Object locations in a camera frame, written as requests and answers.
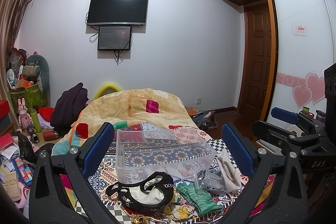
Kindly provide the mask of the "cream white cloth bag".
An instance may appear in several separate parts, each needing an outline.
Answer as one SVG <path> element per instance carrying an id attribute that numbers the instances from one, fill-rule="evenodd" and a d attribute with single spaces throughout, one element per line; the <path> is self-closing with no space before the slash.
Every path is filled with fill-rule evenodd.
<path id="1" fill-rule="evenodd" d="M 226 149 L 223 149 L 217 157 L 221 177 L 227 193 L 235 194 L 242 187 L 240 171 L 234 167 L 230 161 L 230 156 Z"/>

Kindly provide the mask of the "red box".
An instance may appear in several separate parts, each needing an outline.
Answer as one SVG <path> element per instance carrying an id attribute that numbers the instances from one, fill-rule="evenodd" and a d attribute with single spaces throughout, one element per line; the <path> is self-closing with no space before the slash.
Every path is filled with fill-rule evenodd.
<path id="1" fill-rule="evenodd" d="M 7 100 L 0 100 L 0 119 L 5 117 L 10 112 L 9 102 Z"/>

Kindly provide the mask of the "dark purple jacket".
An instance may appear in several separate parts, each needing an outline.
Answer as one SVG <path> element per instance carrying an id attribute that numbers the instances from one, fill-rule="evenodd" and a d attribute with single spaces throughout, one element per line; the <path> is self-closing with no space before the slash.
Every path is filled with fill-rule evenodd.
<path id="1" fill-rule="evenodd" d="M 83 87 L 83 83 L 78 83 L 63 92 L 56 102 L 50 120 L 51 126 L 60 137 L 69 132 L 71 125 L 77 121 L 88 100 L 88 91 Z"/>

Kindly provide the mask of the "grey knit item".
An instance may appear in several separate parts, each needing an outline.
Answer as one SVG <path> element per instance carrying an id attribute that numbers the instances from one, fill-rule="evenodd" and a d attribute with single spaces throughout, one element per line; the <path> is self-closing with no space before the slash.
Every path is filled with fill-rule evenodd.
<path id="1" fill-rule="evenodd" d="M 217 196 L 222 196 L 227 193 L 218 164 L 213 163 L 209 169 L 197 166 L 193 167 L 193 173 L 194 183 L 197 189 L 204 189 Z"/>

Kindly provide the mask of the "striped brown curtain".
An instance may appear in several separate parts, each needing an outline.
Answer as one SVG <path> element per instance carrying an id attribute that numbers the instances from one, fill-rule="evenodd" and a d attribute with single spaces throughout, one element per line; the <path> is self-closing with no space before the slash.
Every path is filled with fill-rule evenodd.
<path id="1" fill-rule="evenodd" d="M 6 78 L 7 50 L 17 39 L 29 0 L 1 0 L 1 100 L 9 101 Z"/>

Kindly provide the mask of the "small black wall monitor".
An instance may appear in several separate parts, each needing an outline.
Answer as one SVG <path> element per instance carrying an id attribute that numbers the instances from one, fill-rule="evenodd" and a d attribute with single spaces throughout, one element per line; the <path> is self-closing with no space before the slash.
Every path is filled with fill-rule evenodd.
<path id="1" fill-rule="evenodd" d="M 128 51 L 131 44 L 131 26 L 100 26 L 98 51 Z"/>

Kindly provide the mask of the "grey green plush toy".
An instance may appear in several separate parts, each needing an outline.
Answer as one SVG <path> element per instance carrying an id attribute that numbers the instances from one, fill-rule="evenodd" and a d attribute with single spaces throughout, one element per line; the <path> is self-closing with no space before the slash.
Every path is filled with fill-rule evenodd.
<path id="1" fill-rule="evenodd" d="M 30 55 L 23 67 L 23 74 L 30 80 L 36 81 L 42 93 L 50 88 L 50 71 L 47 60 L 41 55 Z"/>

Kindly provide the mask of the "green knit sock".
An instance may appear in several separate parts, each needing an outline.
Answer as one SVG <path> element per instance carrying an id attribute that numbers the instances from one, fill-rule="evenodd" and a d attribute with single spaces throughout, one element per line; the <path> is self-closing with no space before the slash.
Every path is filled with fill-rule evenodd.
<path id="1" fill-rule="evenodd" d="M 195 207 L 200 217 L 209 213 L 222 211 L 223 209 L 222 205 L 217 205 L 217 203 L 213 201 L 210 192 L 202 188 L 196 188 L 193 183 L 179 183 L 177 185 L 177 192 L 181 194 L 190 205 Z"/>

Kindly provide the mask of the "brown wooden door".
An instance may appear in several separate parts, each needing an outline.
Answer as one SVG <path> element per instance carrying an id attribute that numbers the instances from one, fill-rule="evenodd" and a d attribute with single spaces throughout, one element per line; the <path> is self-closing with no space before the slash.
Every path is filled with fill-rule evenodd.
<path id="1" fill-rule="evenodd" d="M 271 29 L 268 3 L 244 7 L 244 67 L 238 111 L 257 121 L 261 118 L 270 70 Z"/>

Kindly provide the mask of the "pink rabbit doll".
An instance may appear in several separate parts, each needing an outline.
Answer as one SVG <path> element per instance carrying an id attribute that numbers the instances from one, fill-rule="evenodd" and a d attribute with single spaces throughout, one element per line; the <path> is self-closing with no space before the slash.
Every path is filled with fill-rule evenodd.
<path id="1" fill-rule="evenodd" d="M 18 114 L 19 125 L 23 131 L 27 132 L 28 128 L 33 126 L 33 121 L 26 107 L 24 98 L 18 99 Z"/>

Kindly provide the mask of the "red thermos bottle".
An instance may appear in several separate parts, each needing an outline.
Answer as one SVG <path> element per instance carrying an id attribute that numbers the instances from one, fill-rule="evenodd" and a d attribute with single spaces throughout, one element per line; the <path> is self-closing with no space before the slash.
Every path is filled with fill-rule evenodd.
<path id="1" fill-rule="evenodd" d="M 55 131 L 45 131 L 44 133 L 42 133 L 42 136 L 43 136 L 44 141 L 46 142 L 54 141 L 59 138 L 58 133 Z"/>

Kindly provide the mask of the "green thermos bottle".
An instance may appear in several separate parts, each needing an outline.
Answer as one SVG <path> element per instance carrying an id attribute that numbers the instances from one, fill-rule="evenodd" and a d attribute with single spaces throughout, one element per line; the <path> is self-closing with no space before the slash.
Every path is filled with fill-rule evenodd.
<path id="1" fill-rule="evenodd" d="M 37 111 L 33 108 L 30 108 L 30 116 L 31 116 L 31 119 L 33 121 L 35 132 L 41 132 L 42 127 L 41 127 L 41 124 L 39 122 Z"/>

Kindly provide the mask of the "black and cream bra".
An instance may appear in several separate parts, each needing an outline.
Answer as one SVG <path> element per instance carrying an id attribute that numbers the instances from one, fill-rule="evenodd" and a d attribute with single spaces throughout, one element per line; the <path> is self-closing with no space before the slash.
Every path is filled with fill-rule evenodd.
<path id="1" fill-rule="evenodd" d="M 174 181 L 166 172 L 155 172 L 134 184 L 116 182 L 108 186 L 105 193 L 109 197 L 117 194 L 122 206 L 134 213 L 152 214 L 171 203 Z"/>

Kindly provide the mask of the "yellow curved foam tube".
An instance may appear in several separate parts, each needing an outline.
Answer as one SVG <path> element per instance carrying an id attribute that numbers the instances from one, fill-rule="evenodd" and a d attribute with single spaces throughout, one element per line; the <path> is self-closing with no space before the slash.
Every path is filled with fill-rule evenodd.
<path id="1" fill-rule="evenodd" d="M 114 92 L 120 92 L 122 91 L 122 89 L 113 83 L 104 84 L 98 89 L 97 93 L 94 96 L 94 100 L 102 97 L 107 91 L 112 91 L 114 93 Z"/>

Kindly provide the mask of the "white wardrobe door with hearts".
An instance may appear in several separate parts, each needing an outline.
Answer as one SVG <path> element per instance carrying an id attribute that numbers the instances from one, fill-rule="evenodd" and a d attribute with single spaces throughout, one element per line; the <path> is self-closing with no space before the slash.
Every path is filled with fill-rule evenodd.
<path id="1" fill-rule="evenodd" d="M 272 107 L 326 110 L 324 70 L 335 63 L 335 0 L 274 0 L 278 59 Z"/>

